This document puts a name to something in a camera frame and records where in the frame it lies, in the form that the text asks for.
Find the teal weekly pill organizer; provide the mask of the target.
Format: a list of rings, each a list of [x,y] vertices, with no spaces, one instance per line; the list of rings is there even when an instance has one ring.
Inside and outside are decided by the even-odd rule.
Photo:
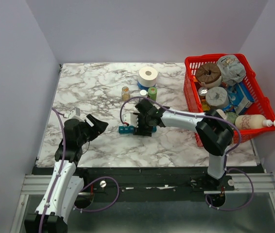
[[[133,135],[133,129],[134,128],[135,127],[133,127],[133,126],[119,126],[118,132],[119,132],[119,134],[132,134]],[[157,128],[153,127],[152,128],[152,134],[155,133],[156,131],[157,131]]]

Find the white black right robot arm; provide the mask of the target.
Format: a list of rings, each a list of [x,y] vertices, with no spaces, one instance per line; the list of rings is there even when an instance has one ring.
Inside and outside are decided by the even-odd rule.
[[[150,136],[154,127],[175,127],[198,134],[204,149],[209,153],[206,186],[217,190],[223,185],[226,174],[226,153],[234,136],[229,122],[215,110],[206,113],[188,113],[170,107],[155,107],[147,99],[135,105],[137,133]]]

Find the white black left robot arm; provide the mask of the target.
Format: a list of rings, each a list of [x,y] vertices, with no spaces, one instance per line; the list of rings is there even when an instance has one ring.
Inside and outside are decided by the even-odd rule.
[[[52,177],[46,192],[33,214],[24,220],[28,233],[66,233],[68,218],[79,192],[89,188],[90,180],[75,175],[83,154],[82,146],[104,133],[107,122],[91,114],[85,120],[76,117],[60,122],[62,140],[55,153]]]

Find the green pill bottle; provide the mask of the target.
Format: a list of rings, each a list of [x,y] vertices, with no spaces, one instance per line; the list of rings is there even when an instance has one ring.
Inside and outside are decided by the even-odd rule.
[[[156,101],[157,98],[157,88],[156,87],[149,87],[148,89],[148,98],[151,100]]]

